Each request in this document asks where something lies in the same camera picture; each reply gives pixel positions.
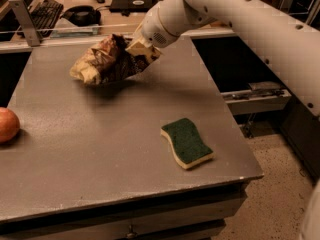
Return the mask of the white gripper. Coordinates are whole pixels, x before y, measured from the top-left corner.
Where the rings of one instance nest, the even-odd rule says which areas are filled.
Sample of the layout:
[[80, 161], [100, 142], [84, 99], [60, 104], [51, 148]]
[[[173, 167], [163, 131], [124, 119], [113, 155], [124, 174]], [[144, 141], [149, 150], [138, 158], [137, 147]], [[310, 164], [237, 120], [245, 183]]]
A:
[[134, 57], [143, 56], [151, 64], [161, 56], [157, 48], [165, 48], [181, 36], [173, 27], [174, 20], [174, 10], [164, 1], [158, 2], [145, 14], [126, 51]]

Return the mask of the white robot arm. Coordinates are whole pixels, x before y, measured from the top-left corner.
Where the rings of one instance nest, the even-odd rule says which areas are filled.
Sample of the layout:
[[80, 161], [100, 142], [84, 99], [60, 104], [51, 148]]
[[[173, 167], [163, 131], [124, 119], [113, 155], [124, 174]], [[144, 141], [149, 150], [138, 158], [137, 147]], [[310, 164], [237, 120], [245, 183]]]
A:
[[320, 116], [320, 32], [261, 0], [162, 0], [146, 13], [133, 39], [165, 48], [183, 33], [216, 20]]

